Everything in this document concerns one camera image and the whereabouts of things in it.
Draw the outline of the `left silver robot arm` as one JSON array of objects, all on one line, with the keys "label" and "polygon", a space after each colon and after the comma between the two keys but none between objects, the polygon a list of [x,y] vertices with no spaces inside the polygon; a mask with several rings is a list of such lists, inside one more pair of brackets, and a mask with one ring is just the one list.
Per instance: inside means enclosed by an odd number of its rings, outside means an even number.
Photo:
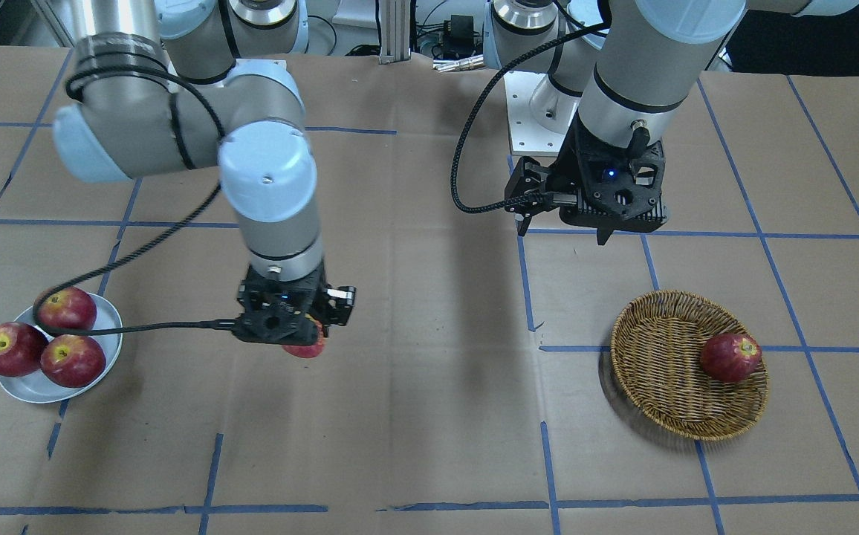
[{"label": "left silver robot arm", "polygon": [[577,104],[561,112],[554,162],[524,156],[504,199],[479,211],[512,213],[518,235],[534,216],[559,211],[562,223],[594,228],[598,244],[617,230],[652,233],[667,223],[661,139],[743,16],[773,11],[832,16],[855,1],[600,1],[597,23],[579,23],[559,1],[490,1],[486,65],[496,74],[544,74]]}]

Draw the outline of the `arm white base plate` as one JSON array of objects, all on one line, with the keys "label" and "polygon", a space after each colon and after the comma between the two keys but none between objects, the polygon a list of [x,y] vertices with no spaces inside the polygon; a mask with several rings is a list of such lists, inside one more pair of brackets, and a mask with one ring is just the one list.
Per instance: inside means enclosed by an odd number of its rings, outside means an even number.
[{"label": "arm white base plate", "polygon": [[237,74],[264,77],[278,76],[280,72],[286,71],[286,64],[280,64],[273,59],[239,59],[235,68]]},{"label": "arm white base plate", "polygon": [[547,74],[511,71],[503,80],[511,154],[556,157],[581,98],[556,88]]}]

